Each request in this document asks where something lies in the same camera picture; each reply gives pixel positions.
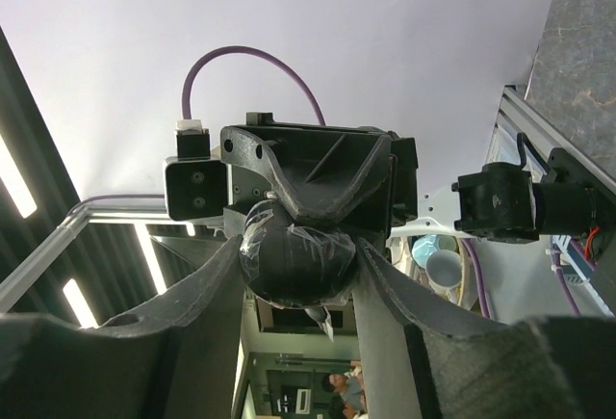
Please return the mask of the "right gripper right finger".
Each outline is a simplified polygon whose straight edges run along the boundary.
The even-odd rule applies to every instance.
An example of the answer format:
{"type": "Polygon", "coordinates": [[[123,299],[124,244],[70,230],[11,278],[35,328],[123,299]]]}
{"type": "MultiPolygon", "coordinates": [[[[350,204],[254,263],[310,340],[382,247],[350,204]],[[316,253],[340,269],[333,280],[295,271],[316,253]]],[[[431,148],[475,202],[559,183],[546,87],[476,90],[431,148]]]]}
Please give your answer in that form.
{"type": "Polygon", "coordinates": [[[353,288],[372,418],[611,418],[615,322],[542,317],[513,325],[435,295],[356,243],[353,288]]]}

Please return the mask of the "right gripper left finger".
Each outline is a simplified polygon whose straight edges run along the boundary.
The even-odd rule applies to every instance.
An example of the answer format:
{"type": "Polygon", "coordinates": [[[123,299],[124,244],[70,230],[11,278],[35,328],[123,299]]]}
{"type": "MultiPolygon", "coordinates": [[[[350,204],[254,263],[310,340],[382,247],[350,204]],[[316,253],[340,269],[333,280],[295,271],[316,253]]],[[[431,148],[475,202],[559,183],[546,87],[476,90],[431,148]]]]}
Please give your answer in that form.
{"type": "Polygon", "coordinates": [[[100,328],[42,314],[2,317],[2,417],[230,417],[241,242],[229,239],[200,269],[100,328]]]}

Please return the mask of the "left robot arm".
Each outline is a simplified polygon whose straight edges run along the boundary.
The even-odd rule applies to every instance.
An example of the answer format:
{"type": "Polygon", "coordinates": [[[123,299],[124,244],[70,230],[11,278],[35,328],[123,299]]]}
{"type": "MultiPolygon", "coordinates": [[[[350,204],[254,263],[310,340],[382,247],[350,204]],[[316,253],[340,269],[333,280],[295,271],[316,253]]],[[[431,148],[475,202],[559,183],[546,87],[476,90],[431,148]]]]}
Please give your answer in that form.
{"type": "MultiPolygon", "coordinates": [[[[239,257],[248,288],[282,308],[313,311],[347,300],[362,243],[384,250],[393,227],[418,216],[415,141],[375,127],[281,123],[255,114],[220,133],[224,164],[264,183],[238,195],[239,257]]],[[[615,197],[556,148],[534,182],[524,163],[493,162],[462,175],[455,231],[530,243],[615,226],[615,197]]]]}

